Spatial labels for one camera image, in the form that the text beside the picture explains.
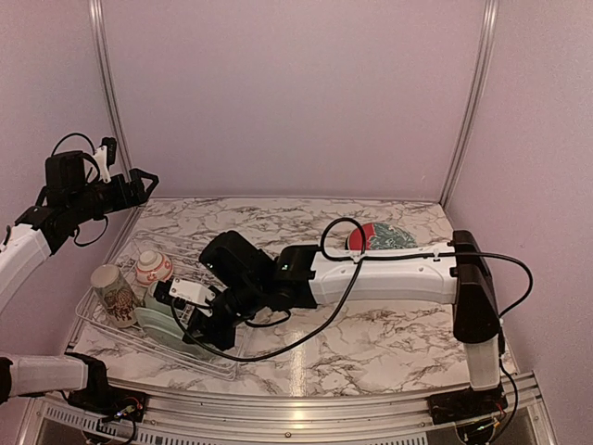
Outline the black red plate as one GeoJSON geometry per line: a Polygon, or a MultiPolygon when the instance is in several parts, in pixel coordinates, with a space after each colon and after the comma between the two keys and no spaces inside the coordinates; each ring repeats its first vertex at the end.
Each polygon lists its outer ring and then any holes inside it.
{"type": "MultiPolygon", "coordinates": [[[[391,250],[417,248],[418,243],[408,231],[385,222],[369,222],[362,226],[365,234],[366,250],[391,250]]],[[[354,229],[346,238],[345,248],[348,250],[362,249],[362,235],[354,229]]]]}

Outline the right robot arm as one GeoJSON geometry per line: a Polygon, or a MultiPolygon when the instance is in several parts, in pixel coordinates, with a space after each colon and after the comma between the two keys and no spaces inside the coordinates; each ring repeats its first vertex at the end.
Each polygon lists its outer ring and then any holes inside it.
{"type": "Polygon", "coordinates": [[[187,338],[225,351],[235,328],[259,311],[314,309],[348,299],[421,300],[453,309],[453,336],[462,343],[470,386],[459,396],[468,415],[490,405],[500,383],[501,327],[492,273],[473,235],[456,231],[452,241],[428,248],[323,250],[293,245],[272,258],[236,231],[217,235],[200,263],[225,288],[199,302],[187,338]]]}

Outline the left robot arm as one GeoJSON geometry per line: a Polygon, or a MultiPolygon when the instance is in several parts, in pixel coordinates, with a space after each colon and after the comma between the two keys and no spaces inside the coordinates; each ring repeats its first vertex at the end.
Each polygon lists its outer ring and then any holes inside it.
{"type": "MultiPolygon", "coordinates": [[[[94,154],[80,150],[46,159],[45,185],[36,203],[6,229],[1,243],[1,305],[17,291],[80,226],[110,213],[141,206],[158,185],[158,176],[133,168],[110,175],[106,146],[94,154]]],[[[108,383],[105,364],[90,356],[1,354],[1,401],[67,392],[69,405],[100,414],[121,409],[130,395],[108,383]]]]}

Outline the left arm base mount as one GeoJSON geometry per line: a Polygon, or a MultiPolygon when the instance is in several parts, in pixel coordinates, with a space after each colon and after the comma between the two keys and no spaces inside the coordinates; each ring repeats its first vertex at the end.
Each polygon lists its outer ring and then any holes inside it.
{"type": "Polygon", "coordinates": [[[112,386],[107,378],[106,365],[97,358],[76,352],[67,352],[66,355],[82,361],[88,371],[86,387],[69,392],[67,396],[69,405],[103,414],[109,420],[114,420],[116,413],[121,413],[124,408],[132,406],[134,408],[131,413],[132,420],[138,423],[143,420],[146,393],[112,386]]]}

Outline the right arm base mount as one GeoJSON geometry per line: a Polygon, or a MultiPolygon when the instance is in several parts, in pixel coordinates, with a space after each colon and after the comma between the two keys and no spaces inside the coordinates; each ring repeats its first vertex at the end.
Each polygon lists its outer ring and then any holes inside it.
{"type": "Polygon", "coordinates": [[[475,417],[501,413],[509,404],[501,384],[488,390],[465,388],[428,397],[428,410],[435,425],[460,422],[475,417]]]}

